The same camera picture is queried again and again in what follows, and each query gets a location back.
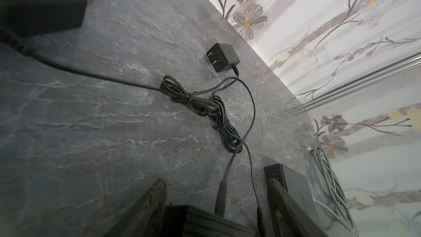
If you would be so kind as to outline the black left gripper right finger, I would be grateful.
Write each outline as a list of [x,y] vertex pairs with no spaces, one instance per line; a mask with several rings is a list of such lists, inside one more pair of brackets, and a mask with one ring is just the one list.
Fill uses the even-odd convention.
[[273,178],[268,181],[268,203],[276,237],[327,237]]

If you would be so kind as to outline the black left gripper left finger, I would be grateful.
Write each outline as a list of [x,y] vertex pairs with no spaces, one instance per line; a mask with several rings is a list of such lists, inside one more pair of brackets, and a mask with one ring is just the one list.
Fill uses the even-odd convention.
[[106,237],[159,237],[166,209],[167,188],[158,179],[104,235]]

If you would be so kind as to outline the black power adapter with cable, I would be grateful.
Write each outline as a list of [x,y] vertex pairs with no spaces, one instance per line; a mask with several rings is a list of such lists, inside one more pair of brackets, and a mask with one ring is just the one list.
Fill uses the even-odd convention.
[[217,87],[222,88],[226,86],[228,83],[232,82],[231,79],[234,78],[234,77],[228,77],[222,80],[220,84],[218,84],[217,86],[209,90],[189,93],[184,89],[184,87],[175,78],[169,75],[166,75],[163,77],[163,81],[160,87],[157,88],[157,87],[151,87],[151,86],[147,86],[140,83],[132,83],[129,81],[114,79],[111,77],[98,75],[91,72],[86,72],[86,71],[82,71],[82,70],[78,70],[78,69],[74,69],[68,66],[61,65],[59,63],[56,63],[50,60],[46,56],[39,54],[36,50],[30,47],[20,36],[18,36],[18,34],[9,30],[8,28],[1,29],[1,42],[4,42],[5,44],[11,46],[23,56],[30,57],[46,66],[49,66],[51,68],[54,68],[60,71],[64,71],[64,72],[68,72],[68,73],[72,73],[72,74],[76,74],[80,76],[85,76],[85,77],[89,77],[93,79],[123,84],[126,86],[138,87],[138,88],[143,88],[146,90],[161,92],[169,96],[172,102],[183,104],[187,108],[189,108],[193,113],[202,117],[208,116],[210,118],[211,116],[216,116],[216,114],[219,111],[219,107],[216,102],[213,102],[210,100],[210,97],[212,96],[212,92]]

